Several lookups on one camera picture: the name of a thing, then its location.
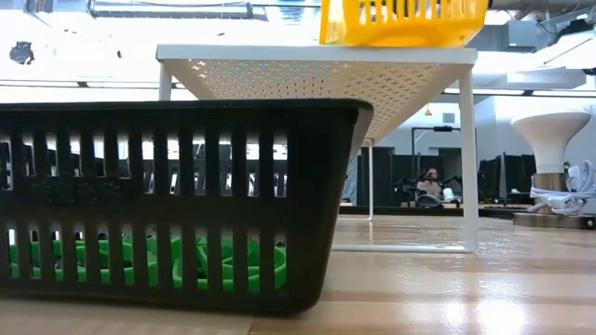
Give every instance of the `yellow plastic basket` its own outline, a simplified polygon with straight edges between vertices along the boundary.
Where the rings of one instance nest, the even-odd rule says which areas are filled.
[[[487,9],[488,0],[323,0],[319,42],[462,47],[483,27]]]

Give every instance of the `white cable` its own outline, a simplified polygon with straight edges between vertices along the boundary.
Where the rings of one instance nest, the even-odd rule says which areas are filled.
[[[539,198],[542,202],[528,208],[528,211],[536,212],[544,206],[549,206],[555,214],[581,215],[582,208],[588,200],[596,198],[594,167],[587,160],[583,169],[578,166],[571,167],[569,175],[566,182],[568,192],[543,190],[533,186],[530,196]]]

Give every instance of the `white metal shelf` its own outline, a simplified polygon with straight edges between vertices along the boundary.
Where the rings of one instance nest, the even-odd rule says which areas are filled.
[[[365,145],[373,146],[459,80],[465,245],[336,246],[385,251],[471,252],[478,245],[478,194],[471,70],[474,49],[159,45],[159,97],[175,76],[198,99],[356,98],[374,106]],[[373,178],[372,160],[370,162]],[[370,190],[373,217],[373,189]]]

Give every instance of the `green object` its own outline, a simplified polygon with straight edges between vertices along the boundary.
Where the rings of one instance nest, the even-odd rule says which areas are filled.
[[[182,253],[182,243],[178,241],[178,250],[173,251],[174,240],[172,239],[172,258],[173,255],[180,255]],[[196,284],[199,289],[208,289],[207,269],[208,266],[208,247],[207,239],[200,238],[196,242],[197,262],[197,279]],[[258,292],[260,287],[259,281],[259,242],[257,240],[249,240],[247,243],[248,251],[248,274],[249,274],[249,291]],[[281,289],[286,284],[286,249],[274,247],[274,276],[275,288]],[[182,272],[182,258],[174,259],[172,278],[174,287],[181,288],[183,286]],[[232,239],[224,238],[222,240],[222,280],[223,290],[231,291],[234,289],[234,249],[232,248]]]
[[[100,276],[103,284],[110,283],[109,270],[109,243],[106,240],[98,241],[99,257],[100,257]],[[52,241],[53,257],[54,257],[54,273],[56,281],[64,281],[64,272],[61,269],[62,243],[61,241]],[[87,269],[85,268],[86,252],[85,241],[76,240],[74,243],[75,258],[77,262],[76,273],[79,282],[87,282]],[[155,237],[148,237],[146,239],[147,250],[147,274],[149,286],[157,285],[157,240]],[[41,269],[39,263],[40,258],[39,242],[31,242],[31,259],[32,259],[32,278],[41,279]],[[248,251],[248,282],[249,291],[259,291],[259,242],[257,240],[249,240],[247,242]],[[275,271],[275,288],[281,289],[286,283],[286,249],[281,247],[274,247],[274,271]],[[122,254],[124,261],[124,280],[126,285],[134,285],[134,269],[132,268],[132,236],[127,234],[122,238]],[[19,254],[17,246],[10,246],[10,274],[12,277],[19,277]],[[172,280],[175,288],[183,286],[182,272],[183,272],[183,255],[182,255],[182,239],[174,236],[171,239],[171,258],[172,258]],[[199,289],[208,289],[207,269],[208,269],[208,248],[207,238],[201,237],[196,240],[196,284]],[[225,238],[222,240],[222,279],[223,290],[231,291],[234,289],[234,249],[232,239]]]
[[[156,248],[150,248],[149,246],[150,241],[147,240],[147,274],[148,274],[148,282],[150,286],[157,285],[157,261],[156,261],[156,254],[151,250],[156,250]],[[99,256],[100,256],[100,277],[103,284],[110,283],[110,270],[109,270],[109,263],[110,263],[110,256],[109,256],[109,243],[106,240],[98,241],[99,245]],[[52,241],[53,247],[53,256],[54,256],[54,266],[56,266],[56,262],[61,262],[62,257],[62,242],[61,241]],[[40,247],[39,242],[31,242],[31,259],[32,262],[35,264],[39,264],[41,261],[40,259]],[[79,282],[85,283],[87,282],[87,269],[85,266],[80,265],[80,263],[85,262],[85,241],[77,240],[74,244],[74,252],[76,257],[76,275]],[[10,272],[13,277],[19,277],[20,270],[19,270],[19,253],[17,251],[17,246],[10,246]],[[122,256],[123,261],[125,263],[123,272],[124,272],[124,282],[126,285],[133,285],[134,284],[134,270],[132,268],[132,245],[128,243],[125,239],[122,241]],[[41,268],[37,265],[34,266],[32,264],[32,278],[33,279],[41,279]],[[61,268],[54,268],[54,274],[56,276],[56,281],[64,281],[64,271]]]

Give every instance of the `shelf leg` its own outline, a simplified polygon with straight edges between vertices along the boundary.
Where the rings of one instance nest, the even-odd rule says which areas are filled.
[[[171,74],[166,71],[166,65],[163,62],[159,71],[159,100],[171,100]]]
[[[462,175],[464,189],[464,248],[478,248],[478,181],[476,179],[476,141],[472,70],[459,79],[459,111],[462,133]]]
[[[472,71],[467,71],[459,79],[459,109],[462,134],[462,174],[464,188],[464,245],[375,245],[375,244],[333,244],[333,251],[364,252],[432,252],[432,253],[471,253],[478,248],[478,185],[476,180],[476,141],[474,120],[474,97],[472,95]],[[373,171],[371,144],[370,169]],[[373,194],[373,174],[369,175]]]
[[[370,222],[374,217],[374,187],[373,187],[373,140],[365,139],[365,143],[369,147],[369,217],[366,219],[349,219],[349,218],[338,218],[338,221],[363,221]]]

